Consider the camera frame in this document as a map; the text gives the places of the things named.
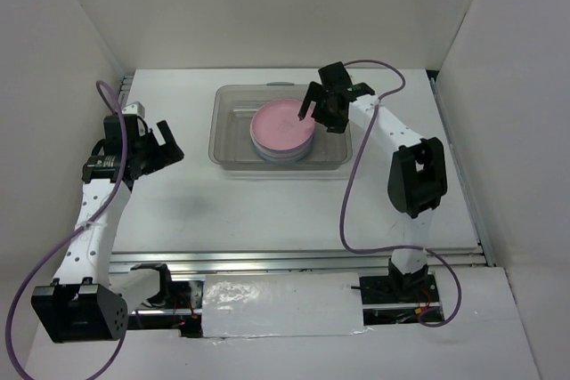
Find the pink plastic plate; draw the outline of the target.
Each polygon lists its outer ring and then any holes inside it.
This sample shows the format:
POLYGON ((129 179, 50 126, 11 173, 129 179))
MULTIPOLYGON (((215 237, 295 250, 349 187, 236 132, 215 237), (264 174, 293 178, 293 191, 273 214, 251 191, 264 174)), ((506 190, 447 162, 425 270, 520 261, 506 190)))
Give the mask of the pink plastic plate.
POLYGON ((300 100, 287 98, 267 102, 251 120, 252 140, 272 151, 300 149, 312 139, 316 127, 311 109, 299 118, 301 105, 300 100))

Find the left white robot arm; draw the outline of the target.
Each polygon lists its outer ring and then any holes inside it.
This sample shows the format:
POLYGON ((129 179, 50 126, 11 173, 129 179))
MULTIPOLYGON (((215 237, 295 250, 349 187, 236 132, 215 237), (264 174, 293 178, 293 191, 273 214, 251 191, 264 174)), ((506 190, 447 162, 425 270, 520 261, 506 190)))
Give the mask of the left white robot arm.
POLYGON ((52 282, 35 287, 31 305, 57 344, 123 338, 131 312, 143 303, 157 308, 175 300, 175 284, 164 263, 139 263, 121 279, 110 279, 110 258, 118 225, 144 175, 183 160, 167 121, 157 127, 164 141, 138 114, 104 118, 104 137, 82 168, 83 197, 78 234, 52 282))

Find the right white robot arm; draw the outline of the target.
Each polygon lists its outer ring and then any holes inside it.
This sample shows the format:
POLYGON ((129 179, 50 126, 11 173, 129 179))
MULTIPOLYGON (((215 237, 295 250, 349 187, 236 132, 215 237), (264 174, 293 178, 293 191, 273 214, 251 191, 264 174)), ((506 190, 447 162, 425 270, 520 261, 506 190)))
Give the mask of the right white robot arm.
POLYGON ((382 94, 365 83, 354 83, 342 61, 318 70, 319 81, 306 90, 299 118, 313 118, 329 133, 343 133, 349 123, 364 125, 364 136, 357 151, 341 202, 338 231, 345 250, 356 255, 373 255, 375 249, 357 249, 346 238, 346 211, 355 176, 369 140, 374 140, 390 158, 387 197, 393 208, 405 217, 403 242, 387 247, 389 294, 405 302, 425 286, 428 277, 428 237, 434 211, 447 193, 444 145, 436 137, 425 138, 413 132, 392 114, 382 101, 401 92, 406 79, 395 74, 400 84, 382 94))

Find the white front cover panel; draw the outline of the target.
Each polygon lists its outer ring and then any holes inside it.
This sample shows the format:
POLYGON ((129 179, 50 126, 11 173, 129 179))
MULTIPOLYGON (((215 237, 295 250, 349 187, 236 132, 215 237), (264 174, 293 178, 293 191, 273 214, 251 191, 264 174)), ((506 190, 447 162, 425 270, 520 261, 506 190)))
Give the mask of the white front cover panel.
POLYGON ((355 273, 210 275, 202 297, 207 338, 351 336, 364 331, 355 273))

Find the clear plastic bin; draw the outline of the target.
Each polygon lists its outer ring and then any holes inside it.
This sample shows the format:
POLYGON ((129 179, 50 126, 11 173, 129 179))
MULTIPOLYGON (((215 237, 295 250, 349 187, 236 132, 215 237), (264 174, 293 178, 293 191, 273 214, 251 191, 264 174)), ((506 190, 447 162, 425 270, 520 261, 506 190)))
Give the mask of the clear plastic bin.
POLYGON ((315 128, 307 154, 296 161, 272 161, 261 157, 250 137, 253 116, 267 102, 278 99, 302 100, 306 85, 226 85, 215 96, 208 155, 212 162, 233 172, 301 174, 308 171, 334 171, 352 157, 350 131, 327 133, 315 128))

